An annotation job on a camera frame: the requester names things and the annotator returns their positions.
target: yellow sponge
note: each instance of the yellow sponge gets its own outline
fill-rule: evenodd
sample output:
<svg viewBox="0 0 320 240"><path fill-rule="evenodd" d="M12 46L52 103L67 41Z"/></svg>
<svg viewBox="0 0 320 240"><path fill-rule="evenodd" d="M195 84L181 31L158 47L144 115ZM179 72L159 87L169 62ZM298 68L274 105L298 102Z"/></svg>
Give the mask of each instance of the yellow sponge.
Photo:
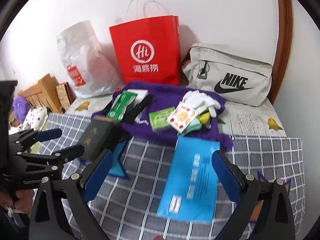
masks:
<svg viewBox="0 0 320 240"><path fill-rule="evenodd" d="M204 114L201 114L199 116L197 116L198 120L200 121L201 124L206 124L209 121L210 118L210 113L206 112Z"/></svg>

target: mint green cloth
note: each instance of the mint green cloth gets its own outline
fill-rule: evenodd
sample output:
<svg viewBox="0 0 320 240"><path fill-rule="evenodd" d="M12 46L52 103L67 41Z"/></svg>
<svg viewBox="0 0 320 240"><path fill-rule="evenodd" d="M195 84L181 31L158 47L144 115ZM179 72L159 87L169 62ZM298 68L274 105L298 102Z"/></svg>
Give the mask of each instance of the mint green cloth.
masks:
<svg viewBox="0 0 320 240"><path fill-rule="evenodd" d="M177 136L185 136L190 132L200 130L201 127L202 127L202 124L200 123L198 118L195 118L191 121L191 123L187 126L187 128L182 133L178 133Z"/></svg>

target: fruit patterned card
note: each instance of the fruit patterned card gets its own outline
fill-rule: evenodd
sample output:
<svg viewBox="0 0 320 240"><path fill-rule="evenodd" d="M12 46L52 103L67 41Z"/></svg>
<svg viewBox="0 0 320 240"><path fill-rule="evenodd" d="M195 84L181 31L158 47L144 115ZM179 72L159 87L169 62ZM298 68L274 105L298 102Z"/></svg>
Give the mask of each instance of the fruit patterned card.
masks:
<svg viewBox="0 0 320 240"><path fill-rule="evenodd" d="M179 133L182 133L196 116L197 113L194 109L180 102L176 110L167 118L167 122Z"/></svg>

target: purple plush toy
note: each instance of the purple plush toy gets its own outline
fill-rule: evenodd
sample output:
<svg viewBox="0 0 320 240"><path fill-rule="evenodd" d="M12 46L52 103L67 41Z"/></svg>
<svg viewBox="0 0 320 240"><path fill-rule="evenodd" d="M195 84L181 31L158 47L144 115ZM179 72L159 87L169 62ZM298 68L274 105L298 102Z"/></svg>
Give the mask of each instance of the purple plush toy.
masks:
<svg viewBox="0 0 320 240"><path fill-rule="evenodd" d="M20 124L23 124L30 108L28 101L23 97L17 97L13 101L14 117L19 120Z"/></svg>

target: white circular logo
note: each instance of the white circular logo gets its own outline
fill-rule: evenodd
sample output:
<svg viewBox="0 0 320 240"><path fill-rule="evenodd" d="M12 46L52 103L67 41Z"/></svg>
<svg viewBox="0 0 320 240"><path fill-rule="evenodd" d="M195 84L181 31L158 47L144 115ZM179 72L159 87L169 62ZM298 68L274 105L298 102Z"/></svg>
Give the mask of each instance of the white circular logo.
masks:
<svg viewBox="0 0 320 240"><path fill-rule="evenodd" d="M148 63L155 55L155 49L149 41L139 40L131 46L131 57L138 63Z"/></svg>

